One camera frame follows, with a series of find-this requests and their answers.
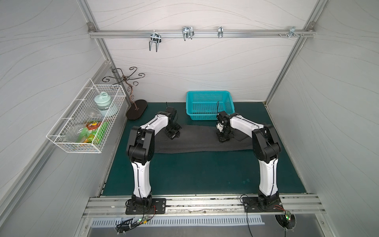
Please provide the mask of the dark grey long pants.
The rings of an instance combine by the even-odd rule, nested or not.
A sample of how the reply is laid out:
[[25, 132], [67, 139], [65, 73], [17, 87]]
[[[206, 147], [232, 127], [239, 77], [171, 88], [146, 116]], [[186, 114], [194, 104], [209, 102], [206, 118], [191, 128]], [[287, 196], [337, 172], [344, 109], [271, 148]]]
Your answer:
[[221, 143], [218, 129], [203, 125], [184, 125], [179, 137], [169, 139], [161, 130], [155, 136], [156, 154], [181, 154], [194, 152], [227, 152], [252, 150], [252, 139], [241, 131], [235, 131], [234, 138]]

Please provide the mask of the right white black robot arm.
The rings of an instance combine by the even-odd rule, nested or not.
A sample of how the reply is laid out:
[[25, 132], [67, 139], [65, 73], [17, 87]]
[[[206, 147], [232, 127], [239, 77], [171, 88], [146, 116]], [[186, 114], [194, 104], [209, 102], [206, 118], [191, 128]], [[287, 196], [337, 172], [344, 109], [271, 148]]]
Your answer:
[[217, 136], [221, 143], [233, 138], [235, 130], [243, 132], [252, 139], [253, 153], [260, 166], [257, 205], [261, 210], [268, 210], [279, 202], [277, 164], [281, 145], [274, 126], [253, 122], [238, 113], [229, 115], [225, 111], [217, 114], [217, 120]]

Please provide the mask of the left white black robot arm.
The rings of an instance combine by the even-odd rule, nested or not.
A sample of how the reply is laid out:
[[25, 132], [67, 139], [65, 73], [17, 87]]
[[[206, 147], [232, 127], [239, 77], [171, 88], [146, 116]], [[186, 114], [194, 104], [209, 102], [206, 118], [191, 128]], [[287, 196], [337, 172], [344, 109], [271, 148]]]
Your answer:
[[134, 191], [132, 203], [150, 208], [152, 206], [152, 188], [150, 185], [150, 162], [155, 153], [155, 135], [162, 129], [171, 140], [180, 136], [181, 126], [175, 118], [177, 110], [167, 107], [158, 112], [153, 119], [130, 130], [126, 153], [133, 167]]

